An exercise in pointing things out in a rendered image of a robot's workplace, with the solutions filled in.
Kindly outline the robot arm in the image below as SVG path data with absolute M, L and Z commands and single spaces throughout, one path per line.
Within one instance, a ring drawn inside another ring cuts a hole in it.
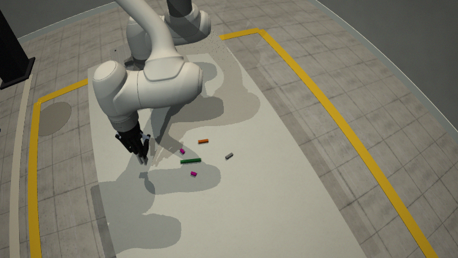
M 203 70 L 185 62 L 175 46 L 199 42 L 210 34 L 210 16 L 191 0 L 167 0 L 159 16 L 144 0 L 115 0 L 129 15 L 126 36 L 131 57 L 100 65 L 93 88 L 102 111 L 119 132 L 133 129 L 137 110 L 166 108 L 202 92 Z

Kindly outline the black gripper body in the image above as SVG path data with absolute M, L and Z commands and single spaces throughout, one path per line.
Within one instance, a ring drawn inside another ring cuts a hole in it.
M 141 131 L 140 129 L 140 124 L 138 121 L 137 125 L 133 129 L 127 132 L 118 132 L 118 133 L 122 138 L 125 138 L 125 139 L 129 138 L 131 142 L 132 142 L 131 140 L 132 137 L 135 137 L 136 141 L 139 142 L 139 140 L 142 138 L 142 135 L 140 134 L 140 132 L 143 133 L 143 131 Z

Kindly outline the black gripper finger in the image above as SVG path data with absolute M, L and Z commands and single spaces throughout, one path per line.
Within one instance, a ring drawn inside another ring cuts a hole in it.
M 137 142 L 135 137 L 132 137 L 131 140 L 133 141 L 134 145 L 136 146 L 139 152 L 139 157 L 142 159 L 144 165 L 147 165 L 147 161 L 148 161 L 147 153 L 149 150 L 149 140 L 150 140 L 151 135 L 149 134 L 145 135 L 141 132 L 140 134 L 142 135 L 142 138 L 143 138 L 143 142 L 144 142 L 143 144 L 141 140 Z
M 136 148 L 136 146 L 134 145 L 133 142 L 130 141 L 130 139 L 125 139 L 125 138 L 122 138 L 119 133 L 117 132 L 115 137 L 124 145 L 124 147 L 130 152 L 130 153 L 134 153 L 139 161 L 139 163 L 142 165 L 143 162 L 142 162 L 142 159 L 139 157 L 139 152 Z

